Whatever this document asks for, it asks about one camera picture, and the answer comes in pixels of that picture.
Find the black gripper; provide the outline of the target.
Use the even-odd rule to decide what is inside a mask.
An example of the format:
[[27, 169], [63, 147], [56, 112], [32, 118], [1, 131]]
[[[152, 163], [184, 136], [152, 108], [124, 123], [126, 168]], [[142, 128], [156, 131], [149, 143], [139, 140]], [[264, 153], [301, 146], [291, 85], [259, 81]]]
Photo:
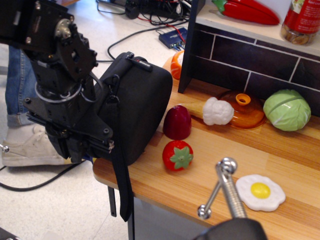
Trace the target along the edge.
[[113, 147], [113, 130], [99, 114], [106, 92], [99, 84], [75, 85], [64, 94], [56, 94], [41, 85], [36, 97], [23, 105], [28, 118], [45, 126], [57, 153], [72, 163], [81, 163], [87, 154], [109, 153]]

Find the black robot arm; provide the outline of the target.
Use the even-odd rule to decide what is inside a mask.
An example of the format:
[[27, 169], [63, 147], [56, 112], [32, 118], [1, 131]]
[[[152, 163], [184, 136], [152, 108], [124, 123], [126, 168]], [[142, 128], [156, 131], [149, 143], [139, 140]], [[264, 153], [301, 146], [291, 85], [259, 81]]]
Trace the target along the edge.
[[29, 120], [45, 127], [56, 151], [73, 163], [111, 153], [113, 131], [99, 116], [109, 88], [94, 78], [97, 54], [68, 9], [50, 0], [3, 0], [0, 41], [29, 57], [36, 97], [23, 104]]

